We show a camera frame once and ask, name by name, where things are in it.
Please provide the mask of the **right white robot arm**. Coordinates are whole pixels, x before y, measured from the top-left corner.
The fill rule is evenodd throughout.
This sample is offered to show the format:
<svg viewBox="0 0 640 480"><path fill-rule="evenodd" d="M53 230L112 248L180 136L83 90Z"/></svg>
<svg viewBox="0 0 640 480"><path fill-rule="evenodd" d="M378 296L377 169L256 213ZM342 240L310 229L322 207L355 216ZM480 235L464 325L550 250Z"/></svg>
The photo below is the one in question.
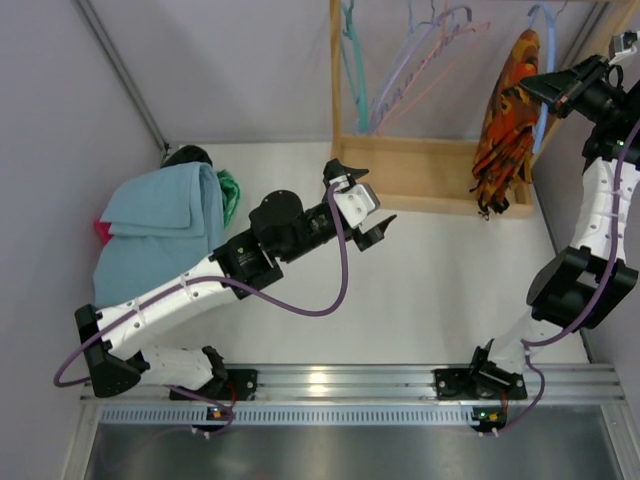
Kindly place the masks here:
<svg viewBox="0 0 640 480"><path fill-rule="evenodd" d="M558 117L577 112L593 129L582 149L583 199L570 244L534 278L523 318L477 348L469 365L470 379L490 390L514 387L534 350L598 326L638 280L624 241L639 183L639 88L610 82L611 73L623 73L620 61L593 55L522 82Z"/></svg>

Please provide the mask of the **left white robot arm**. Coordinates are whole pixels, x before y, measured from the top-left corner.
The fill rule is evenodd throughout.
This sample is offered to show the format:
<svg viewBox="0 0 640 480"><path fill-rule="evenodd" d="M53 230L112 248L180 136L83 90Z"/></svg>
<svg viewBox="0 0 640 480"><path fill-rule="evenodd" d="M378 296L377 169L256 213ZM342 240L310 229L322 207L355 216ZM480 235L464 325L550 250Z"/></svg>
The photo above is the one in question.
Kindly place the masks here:
<svg viewBox="0 0 640 480"><path fill-rule="evenodd" d="M368 231L364 220L380 207L364 182L368 169L329 160L323 170L322 200L305 208L290 190L266 195L249 214L247 230L206 255L163 285L124 303L105 308L88 304L75 313L81 339L79 356L88 368L87 383L98 398L119 396L137 386L168 386L181 397L215 398L228 381L222 356L211 346L199 349L155 345L162 334L217 307L257 297L282 310L309 318L334 313L349 282L347 244L365 251L382 241L386 218ZM289 264L337 240L340 281L336 299L323 309L292 305L267 293L283 279Z"/></svg>

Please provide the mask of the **black trousers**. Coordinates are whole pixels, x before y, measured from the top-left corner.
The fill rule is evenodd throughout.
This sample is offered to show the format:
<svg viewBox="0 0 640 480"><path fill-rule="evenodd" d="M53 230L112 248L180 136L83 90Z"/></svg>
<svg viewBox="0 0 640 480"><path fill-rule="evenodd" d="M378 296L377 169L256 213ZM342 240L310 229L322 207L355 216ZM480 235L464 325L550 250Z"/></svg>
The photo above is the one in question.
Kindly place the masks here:
<svg viewBox="0 0 640 480"><path fill-rule="evenodd" d="M213 162L209 154L201 147L197 145L185 145L177 149L171 155L163 161L161 167L169 168L177 165L189 164L189 163L202 163L213 166Z"/></svg>

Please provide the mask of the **pink hanger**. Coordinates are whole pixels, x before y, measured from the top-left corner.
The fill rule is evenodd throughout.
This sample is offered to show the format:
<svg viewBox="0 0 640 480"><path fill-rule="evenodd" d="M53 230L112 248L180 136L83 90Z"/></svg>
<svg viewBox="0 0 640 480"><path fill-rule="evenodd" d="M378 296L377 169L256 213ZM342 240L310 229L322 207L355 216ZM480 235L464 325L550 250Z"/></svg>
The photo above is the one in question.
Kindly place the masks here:
<svg viewBox="0 0 640 480"><path fill-rule="evenodd" d="M470 27L466 27L462 34L458 34L431 60L426 69L412 82L408 94L394 107L387 120L377 133L390 132L401 118L422 102L438 83L444 81L461 63L479 46L492 27L489 20L479 21L473 17Z"/></svg>

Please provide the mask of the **lilac hanger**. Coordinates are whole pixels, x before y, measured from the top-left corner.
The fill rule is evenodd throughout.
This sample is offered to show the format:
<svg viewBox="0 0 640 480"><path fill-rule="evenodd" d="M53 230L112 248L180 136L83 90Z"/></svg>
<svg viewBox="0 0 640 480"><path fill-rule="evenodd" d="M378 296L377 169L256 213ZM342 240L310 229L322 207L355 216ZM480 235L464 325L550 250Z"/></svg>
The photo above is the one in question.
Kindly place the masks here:
<svg viewBox="0 0 640 480"><path fill-rule="evenodd" d="M431 18L430 2L427 5L428 16L424 19L417 19L415 17L415 1L413 1L413 20L415 22ZM436 8L436 23L431 28L423 25L416 35L415 42L409 47L411 56L404 58L403 69L397 75L383 100L383 107L379 111L381 120L374 133L380 130L383 122L389 118L392 109L398 106L408 94L412 82L426 69L428 63L434 60L458 34L462 34L466 27L471 26L473 13L468 4L458 3L448 6L447 3L444 3L437 7L436 2L433 2Z"/></svg>

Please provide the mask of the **light blue trousers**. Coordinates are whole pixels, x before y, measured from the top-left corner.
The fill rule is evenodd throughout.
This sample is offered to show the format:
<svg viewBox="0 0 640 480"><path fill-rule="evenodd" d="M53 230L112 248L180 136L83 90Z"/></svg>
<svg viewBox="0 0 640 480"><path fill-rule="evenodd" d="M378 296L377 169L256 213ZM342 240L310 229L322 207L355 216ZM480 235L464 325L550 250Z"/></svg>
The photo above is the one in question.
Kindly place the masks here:
<svg viewBox="0 0 640 480"><path fill-rule="evenodd" d="M100 221L111 239L93 274L94 304L139 297L194 267L225 240L214 169L199 162L156 170L116 189Z"/></svg>

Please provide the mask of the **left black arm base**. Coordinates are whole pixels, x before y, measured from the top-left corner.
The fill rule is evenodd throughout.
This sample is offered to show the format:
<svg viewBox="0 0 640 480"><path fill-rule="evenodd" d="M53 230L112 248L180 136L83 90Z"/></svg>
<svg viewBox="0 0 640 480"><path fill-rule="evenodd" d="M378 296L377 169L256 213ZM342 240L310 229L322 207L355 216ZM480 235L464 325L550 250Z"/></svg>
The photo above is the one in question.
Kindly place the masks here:
<svg viewBox="0 0 640 480"><path fill-rule="evenodd" d="M255 369L231 368L227 379L213 379L198 390L189 393L217 401L247 401L255 396L258 386L258 371Z"/></svg>

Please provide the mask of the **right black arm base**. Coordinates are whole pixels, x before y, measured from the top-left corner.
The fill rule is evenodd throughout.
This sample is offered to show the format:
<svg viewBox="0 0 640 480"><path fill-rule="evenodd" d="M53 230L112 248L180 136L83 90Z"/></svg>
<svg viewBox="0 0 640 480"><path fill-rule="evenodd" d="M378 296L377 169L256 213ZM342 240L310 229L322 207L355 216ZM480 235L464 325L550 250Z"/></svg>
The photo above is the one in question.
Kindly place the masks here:
<svg viewBox="0 0 640 480"><path fill-rule="evenodd" d="M521 374L499 368L472 371L469 368L443 368L434 371L438 400L526 400Z"/></svg>

